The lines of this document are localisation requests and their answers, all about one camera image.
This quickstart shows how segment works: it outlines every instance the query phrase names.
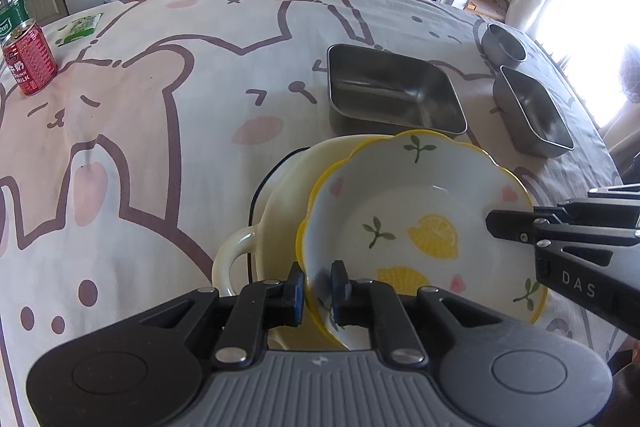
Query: small metal bowl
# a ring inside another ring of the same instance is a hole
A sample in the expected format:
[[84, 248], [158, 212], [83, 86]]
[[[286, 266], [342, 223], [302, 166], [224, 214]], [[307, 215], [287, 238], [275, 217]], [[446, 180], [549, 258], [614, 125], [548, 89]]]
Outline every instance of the small metal bowl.
[[518, 151], [555, 158], [574, 149], [556, 104], [535, 78], [501, 67], [494, 82], [494, 100]]
[[496, 68], [517, 68], [527, 58], [521, 42], [497, 24], [489, 24], [487, 27], [482, 36], [482, 48]]
[[327, 51], [330, 123], [338, 135], [436, 130], [466, 132], [447, 74], [419, 58], [350, 44]]

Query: mug handle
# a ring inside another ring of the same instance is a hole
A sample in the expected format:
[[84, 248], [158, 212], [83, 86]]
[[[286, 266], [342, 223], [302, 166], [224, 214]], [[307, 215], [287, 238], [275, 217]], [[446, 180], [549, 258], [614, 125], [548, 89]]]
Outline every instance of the mug handle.
[[216, 258], [213, 260], [211, 283], [214, 288], [218, 289], [221, 297], [236, 295], [233, 286], [231, 286], [231, 265], [242, 254], [255, 250], [257, 229], [256, 225], [238, 230], [218, 250]]

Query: round metal bowl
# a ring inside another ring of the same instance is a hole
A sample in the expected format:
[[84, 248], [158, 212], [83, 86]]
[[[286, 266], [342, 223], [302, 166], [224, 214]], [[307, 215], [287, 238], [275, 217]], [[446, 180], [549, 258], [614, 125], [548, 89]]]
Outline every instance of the round metal bowl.
[[497, 24], [489, 24], [482, 36], [482, 48], [496, 67], [517, 68], [527, 58], [527, 52], [520, 41]]

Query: green bottle label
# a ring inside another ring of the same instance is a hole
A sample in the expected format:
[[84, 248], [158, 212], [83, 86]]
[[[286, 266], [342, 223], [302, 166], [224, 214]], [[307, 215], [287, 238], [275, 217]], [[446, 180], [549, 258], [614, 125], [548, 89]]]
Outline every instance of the green bottle label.
[[28, 20], [29, 14], [24, 7], [24, 0], [17, 0], [0, 9], [0, 40], [4, 39], [16, 26]]

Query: metal screw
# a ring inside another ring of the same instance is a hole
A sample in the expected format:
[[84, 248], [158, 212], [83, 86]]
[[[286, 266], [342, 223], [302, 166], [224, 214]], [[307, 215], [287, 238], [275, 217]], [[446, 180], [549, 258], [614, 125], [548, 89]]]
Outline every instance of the metal screw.
[[244, 362], [246, 351], [242, 347], [223, 347], [216, 351], [216, 360], [222, 363]]
[[396, 363], [402, 365], [411, 365], [414, 363], [420, 363], [424, 360], [424, 355], [417, 349], [411, 349], [410, 347], [402, 347], [391, 352], [391, 359]]

